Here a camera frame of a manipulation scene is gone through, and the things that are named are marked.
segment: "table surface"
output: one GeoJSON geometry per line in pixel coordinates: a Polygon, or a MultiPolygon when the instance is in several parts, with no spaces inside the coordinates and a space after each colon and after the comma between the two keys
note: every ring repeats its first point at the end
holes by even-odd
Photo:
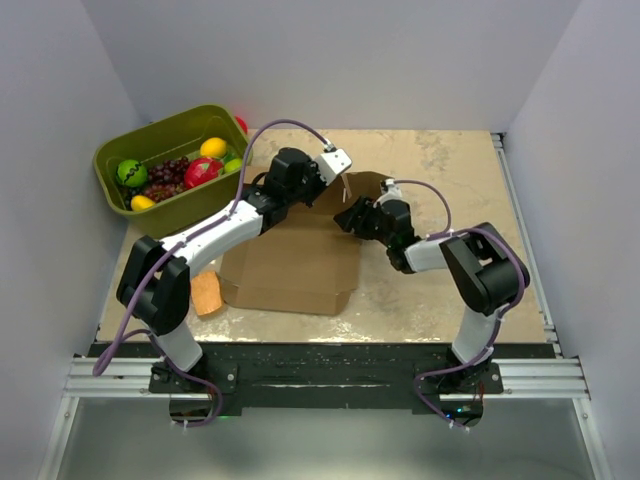
{"type": "MultiPolygon", "coordinates": [[[[397,179],[434,184],[453,212],[454,228],[491,222],[526,262],[491,136],[484,131],[322,130],[353,160],[351,171],[373,170],[397,179]]],[[[317,140],[301,130],[271,130],[254,149],[254,165],[268,165],[279,148],[298,147],[313,156],[317,140]]],[[[416,233],[425,235],[445,225],[438,198],[419,186],[403,186],[411,204],[416,233]]],[[[127,230],[111,283],[98,341],[110,341],[124,307],[115,288],[133,242],[141,236],[127,230]]],[[[362,245],[360,286],[347,308],[336,316],[246,310],[226,306],[210,318],[199,318],[193,306],[187,322],[198,341],[247,342],[451,342],[464,304],[447,271],[416,275],[396,272],[382,245],[362,245]]],[[[127,330],[140,328],[131,319],[127,330]]],[[[137,337],[134,341],[143,341],[137,337]]],[[[542,316],[533,287],[507,315],[499,342],[544,342],[542,316]]]]}

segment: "gray floor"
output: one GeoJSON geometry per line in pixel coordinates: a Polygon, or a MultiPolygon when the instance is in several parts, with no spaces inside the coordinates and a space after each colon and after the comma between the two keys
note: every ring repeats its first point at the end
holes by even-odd
{"type": "Polygon", "coordinates": [[[470,434],[403,411],[247,410],[170,426],[166,400],[82,400],[60,480],[593,479],[571,401],[486,402],[470,434]]]}

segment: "cardboard flap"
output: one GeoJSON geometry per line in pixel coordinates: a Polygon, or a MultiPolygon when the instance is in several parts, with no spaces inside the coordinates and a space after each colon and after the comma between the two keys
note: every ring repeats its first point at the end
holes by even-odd
{"type": "Polygon", "coordinates": [[[336,294],[358,286],[360,242],[327,216],[290,214],[225,253],[220,277],[252,289],[336,294]]]}
{"type": "MultiPolygon", "coordinates": [[[[247,167],[245,184],[266,168],[247,167]]],[[[360,241],[333,221],[361,196],[380,196],[387,177],[375,172],[348,173],[352,197],[341,179],[333,182],[312,208],[295,205],[287,218],[258,238],[222,257],[220,285],[235,307],[336,314],[358,287],[360,241]]]]}

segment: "yellow lemon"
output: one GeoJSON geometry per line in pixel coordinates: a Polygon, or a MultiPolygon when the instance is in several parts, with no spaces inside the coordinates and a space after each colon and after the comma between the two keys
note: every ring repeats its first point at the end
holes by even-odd
{"type": "Polygon", "coordinates": [[[146,210],[156,204],[153,200],[144,195],[136,195],[131,199],[131,210],[139,212],[140,210],[146,210]]]}
{"type": "Polygon", "coordinates": [[[227,142],[218,137],[207,140],[200,147],[200,155],[203,157],[222,158],[227,153],[227,142]]]}

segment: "green plastic basket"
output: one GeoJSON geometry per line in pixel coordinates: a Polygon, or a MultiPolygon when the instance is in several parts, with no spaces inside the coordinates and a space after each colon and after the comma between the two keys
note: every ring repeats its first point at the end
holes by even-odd
{"type": "Polygon", "coordinates": [[[219,105],[201,105],[105,143],[96,152],[93,165],[109,206],[154,238],[178,232],[219,212],[235,196],[239,172],[221,175],[139,212],[125,208],[122,187],[116,182],[116,169],[123,160],[134,159],[147,168],[184,155],[193,160],[199,156],[200,145],[211,137],[226,140],[239,157],[247,148],[248,140],[240,125],[219,105]]]}

